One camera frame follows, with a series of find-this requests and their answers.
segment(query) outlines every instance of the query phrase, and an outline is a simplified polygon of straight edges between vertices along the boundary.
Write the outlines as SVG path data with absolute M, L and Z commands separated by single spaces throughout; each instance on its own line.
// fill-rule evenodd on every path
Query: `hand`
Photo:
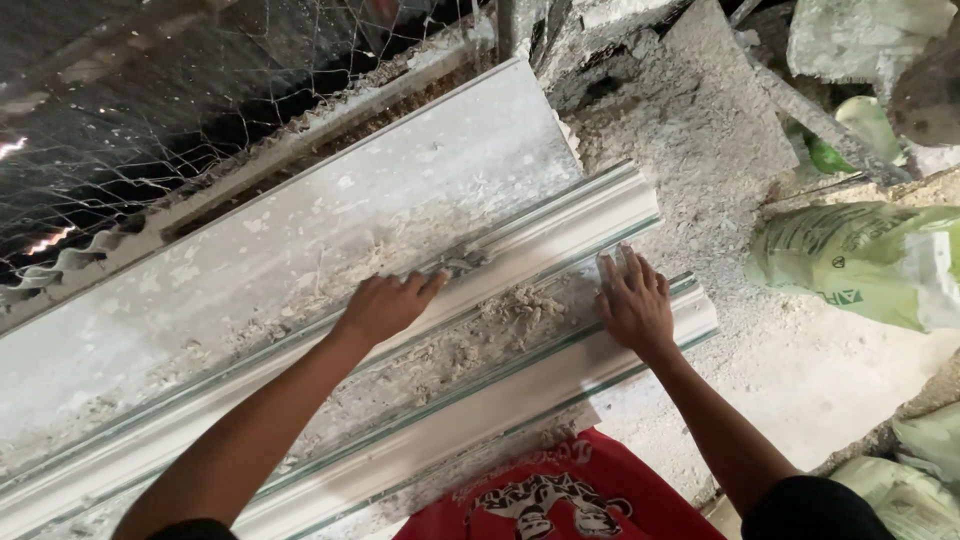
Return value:
M 604 326 L 617 343 L 633 349 L 647 363 L 678 352 L 673 342 L 670 284 L 629 245 L 620 244 L 620 254 L 627 263 L 626 276 L 620 275 L 610 256 L 598 262 L 606 273 L 603 291 L 596 296 Z
M 350 339 L 358 339 L 372 349 L 409 327 L 448 278 L 449 274 L 441 270 L 429 280 L 420 272 L 411 273 L 406 282 L 397 276 L 364 280 L 330 334 L 348 334 Z

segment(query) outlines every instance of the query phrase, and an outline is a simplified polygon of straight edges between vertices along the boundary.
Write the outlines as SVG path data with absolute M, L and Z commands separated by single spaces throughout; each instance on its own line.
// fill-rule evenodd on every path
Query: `green plastic bag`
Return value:
M 960 207 L 809 207 L 757 231 L 747 280 L 916 331 L 960 328 Z

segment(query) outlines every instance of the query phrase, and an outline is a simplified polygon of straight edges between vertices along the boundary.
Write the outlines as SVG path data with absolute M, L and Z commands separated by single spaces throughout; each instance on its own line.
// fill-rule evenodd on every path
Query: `chicken wire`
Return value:
M 99 231 L 135 230 L 141 210 L 340 98 L 470 4 L 173 1 L 144 16 L 150 0 L 4 3 L 0 283 Z M 78 51 L 96 32 L 99 47 Z

